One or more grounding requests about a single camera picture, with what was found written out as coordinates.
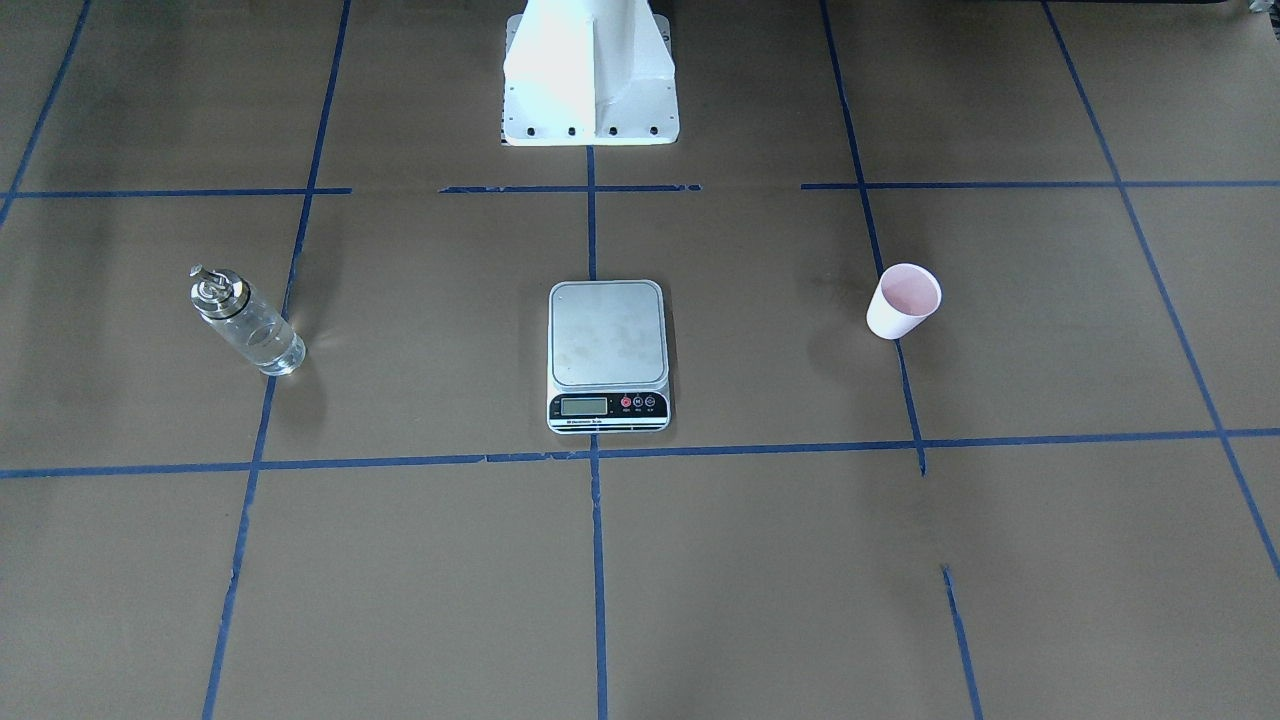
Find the paper cup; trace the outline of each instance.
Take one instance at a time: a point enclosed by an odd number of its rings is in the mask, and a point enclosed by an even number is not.
[[[933,273],[902,263],[884,270],[867,309],[867,327],[884,340],[897,340],[942,305],[942,286]]]

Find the scale platform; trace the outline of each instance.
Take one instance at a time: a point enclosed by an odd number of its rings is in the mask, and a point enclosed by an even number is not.
[[[643,433],[671,424],[667,320],[653,281],[563,282],[547,323],[547,425]]]

